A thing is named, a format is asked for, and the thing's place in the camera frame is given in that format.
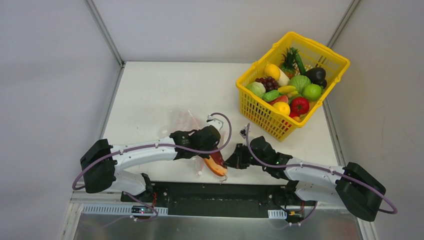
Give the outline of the toy steak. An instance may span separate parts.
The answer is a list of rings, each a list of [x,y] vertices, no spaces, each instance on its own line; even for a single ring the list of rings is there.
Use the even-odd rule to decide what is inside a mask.
[[[219,177],[224,177],[228,172],[220,151],[211,153],[208,157],[203,158],[203,161],[209,170]]]

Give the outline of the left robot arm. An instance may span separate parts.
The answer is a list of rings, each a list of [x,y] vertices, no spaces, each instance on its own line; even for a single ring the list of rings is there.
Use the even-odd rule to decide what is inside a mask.
[[[85,191],[89,194],[108,189],[127,192],[140,202],[152,198],[153,189],[144,176],[126,170],[156,161],[207,157],[221,139],[212,125],[190,131],[177,130],[169,136],[142,145],[110,145],[107,139],[96,141],[81,157]]]

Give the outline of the clear zip top bag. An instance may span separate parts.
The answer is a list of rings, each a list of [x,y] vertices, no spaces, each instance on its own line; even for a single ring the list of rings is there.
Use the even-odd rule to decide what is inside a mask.
[[[175,108],[171,110],[167,117],[168,122],[165,125],[161,126],[157,131],[157,136],[159,138],[164,138],[175,131],[199,130],[206,126],[204,120],[201,120],[200,118],[194,116],[189,110],[185,110],[182,108]],[[200,156],[194,156],[190,159],[183,159],[182,162],[184,162],[185,167],[190,169],[197,177],[210,171],[204,163],[204,158]]]

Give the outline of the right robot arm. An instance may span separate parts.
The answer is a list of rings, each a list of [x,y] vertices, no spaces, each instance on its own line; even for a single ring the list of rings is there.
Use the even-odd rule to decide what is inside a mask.
[[[276,179],[287,181],[284,200],[290,205],[300,201],[325,202],[345,207],[355,217],[373,222],[380,210],[386,188],[357,163],[326,166],[303,161],[274,150],[264,137],[238,143],[224,166],[246,169],[260,166]]]

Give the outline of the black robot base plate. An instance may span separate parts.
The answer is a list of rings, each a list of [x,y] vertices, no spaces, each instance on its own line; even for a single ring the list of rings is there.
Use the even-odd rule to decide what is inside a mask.
[[[269,211],[312,207],[285,185],[149,181],[135,198],[167,209],[169,216],[268,218]]]

